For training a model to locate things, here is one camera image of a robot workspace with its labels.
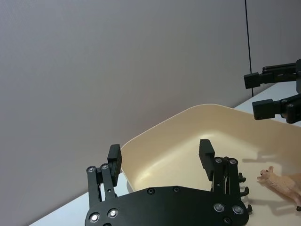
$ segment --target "plastic animal figurine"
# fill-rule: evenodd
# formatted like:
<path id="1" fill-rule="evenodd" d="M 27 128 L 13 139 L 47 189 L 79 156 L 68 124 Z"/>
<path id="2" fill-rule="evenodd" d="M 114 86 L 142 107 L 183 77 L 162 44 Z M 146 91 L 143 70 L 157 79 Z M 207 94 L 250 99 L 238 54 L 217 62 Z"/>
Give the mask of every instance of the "plastic animal figurine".
<path id="1" fill-rule="evenodd" d="M 296 210 L 301 211 L 301 174 L 278 176 L 273 173 L 273 169 L 273 166 L 270 166 L 268 170 L 263 169 L 260 171 L 261 176 L 257 179 L 293 199 L 297 205 Z"/>

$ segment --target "cream plastic bin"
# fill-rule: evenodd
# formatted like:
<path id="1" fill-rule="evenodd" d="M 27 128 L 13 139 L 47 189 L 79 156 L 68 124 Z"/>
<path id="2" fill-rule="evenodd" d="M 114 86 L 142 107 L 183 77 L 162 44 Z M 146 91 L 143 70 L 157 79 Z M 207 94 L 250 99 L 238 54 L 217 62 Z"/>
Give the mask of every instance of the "cream plastic bin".
<path id="1" fill-rule="evenodd" d="M 248 226 L 300 226 L 293 201 L 257 182 L 260 170 L 274 166 L 276 174 L 301 173 L 301 128 L 274 120 L 256 121 L 252 114 L 220 105 L 189 108 L 138 135 L 122 147 L 122 170 L 133 191 L 156 186 L 210 190 L 198 157 L 200 139 L 209 139 L 215 156 L 238 160 L 246 177 L 251 204 Z"/>

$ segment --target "toy animal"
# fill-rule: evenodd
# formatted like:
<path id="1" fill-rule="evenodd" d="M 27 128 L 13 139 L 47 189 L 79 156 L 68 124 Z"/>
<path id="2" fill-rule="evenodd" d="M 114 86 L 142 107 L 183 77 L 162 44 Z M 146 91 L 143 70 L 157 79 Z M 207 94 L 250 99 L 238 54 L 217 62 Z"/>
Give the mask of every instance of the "toy animal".
<path id="1" fill-rule="evenodd" d="M 261 176 L 257 179 L 293 199 L 297 205 L 296 210 L 301 211 L 301 174 L 278 176 L 273 169 L 273 166 L 270 166 L 268 170 L 263 169 L 260 171 Z"/>

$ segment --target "tan toy deer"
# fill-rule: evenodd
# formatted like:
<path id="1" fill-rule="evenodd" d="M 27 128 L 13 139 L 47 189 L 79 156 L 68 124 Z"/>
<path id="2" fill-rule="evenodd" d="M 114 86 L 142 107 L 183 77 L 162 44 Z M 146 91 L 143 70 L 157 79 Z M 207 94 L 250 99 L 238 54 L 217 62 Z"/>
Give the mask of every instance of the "tan toy deer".
<path id="1" fill-rule="evenodd" d="M 263 169 L 257 179 L 293 199 L 297 205 L 296 210 L 301 211 L 301 174 L 277 176 L 273 169 L 273 166 L 270 166 L 269 170 Z"/>

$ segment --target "white table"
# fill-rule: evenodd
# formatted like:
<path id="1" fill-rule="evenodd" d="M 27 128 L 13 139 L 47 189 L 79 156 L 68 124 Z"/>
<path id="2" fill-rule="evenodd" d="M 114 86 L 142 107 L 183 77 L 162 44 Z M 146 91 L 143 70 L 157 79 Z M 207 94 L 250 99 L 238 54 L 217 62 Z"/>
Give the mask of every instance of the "white table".
<path id="1" fill-rule="evenodd" d="M 290 97 L 296 95 L 296 82 L 285 82 L 278 83 L 262 93 L 254 96 L 253 98 L 245 101 L 239 106 L 235 107 L 235 109 L 253 113 L 252 102 L 264 99 L 273 99 L 280 100 L 285 97 Z M 279 115 L 276 116 L 275 120 L 285 122 L 285 119 L 281 118 Z M 301 126 L 301 122 L 295 123 L 297 126 Z M 127 189 L 127 180 L 123 173 L 119 175 L 118 184 L 115 188 L 115 192 L 118 196 L 125 195 L 129 193 Z M 89 210 L 89 200 L 88 193 L 76 198 L 70 203 L 58 208 L 42 219 L 36 221 L 30 226 L 84 226 L 86 214 Z"/>

